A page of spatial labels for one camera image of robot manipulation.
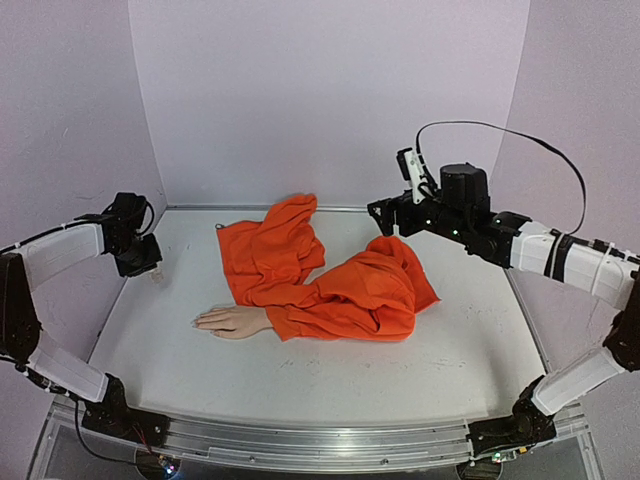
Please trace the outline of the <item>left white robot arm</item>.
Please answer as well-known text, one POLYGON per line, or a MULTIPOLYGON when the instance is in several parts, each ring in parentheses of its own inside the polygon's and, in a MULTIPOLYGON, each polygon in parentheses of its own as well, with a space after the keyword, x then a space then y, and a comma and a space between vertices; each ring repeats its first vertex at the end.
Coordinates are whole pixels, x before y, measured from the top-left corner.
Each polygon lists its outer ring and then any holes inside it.
POLYGON ((155 270, 162 261, 151 232, 155 209, 143 195, 119 192, 99 214, 85 214, 1 249, 1 359, 45 391, 98 404, 98 423, 116 437, 131 433, 133 411, 108 397, 112 376, 65 350, 44 330, 35 290, 88 259, 108 255, 122 278, 155 270))

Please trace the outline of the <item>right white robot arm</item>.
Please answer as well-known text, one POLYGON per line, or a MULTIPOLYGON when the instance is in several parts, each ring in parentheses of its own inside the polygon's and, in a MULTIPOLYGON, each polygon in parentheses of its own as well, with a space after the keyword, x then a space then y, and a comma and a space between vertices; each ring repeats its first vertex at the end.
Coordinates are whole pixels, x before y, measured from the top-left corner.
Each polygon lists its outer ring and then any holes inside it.
POLYGON ((639 258, 600 240, 583 240, 512 212, 490 209, 486 173, 470 164, 440 171, 432 192, 415 161, 402 164, 403 194, 368 204, 381 233, 426 231, 504 269, 535 273, 608 303, 617 313, 601 346, 542 377, 521 405, 551 417, 608 380, 639 369, 639 258))

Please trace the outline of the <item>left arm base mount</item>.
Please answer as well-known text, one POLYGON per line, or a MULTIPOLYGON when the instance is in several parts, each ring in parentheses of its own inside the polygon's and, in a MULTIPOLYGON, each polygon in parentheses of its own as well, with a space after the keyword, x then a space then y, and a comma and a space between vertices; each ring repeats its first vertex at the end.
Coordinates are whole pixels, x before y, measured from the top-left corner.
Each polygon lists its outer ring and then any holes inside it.
POLYGON ((109 373, 104 397, 85 402, 82 427, 113 438, 163 447, 170 426, 167 415, 128 405, 123 382, 109 373))

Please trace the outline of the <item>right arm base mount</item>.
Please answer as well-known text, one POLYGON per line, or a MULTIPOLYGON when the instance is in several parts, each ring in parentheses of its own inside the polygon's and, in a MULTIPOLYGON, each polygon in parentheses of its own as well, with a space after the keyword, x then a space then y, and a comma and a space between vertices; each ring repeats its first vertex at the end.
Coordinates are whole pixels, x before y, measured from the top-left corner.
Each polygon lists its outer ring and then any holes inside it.
POLYGON ((510 415, 468 425, 466 438, 471 442, 473 458, 533 447, 556 437, 554 414, 543 414, 532 401, 534 389, 542 379, 540 376, 523 390, 510 415))

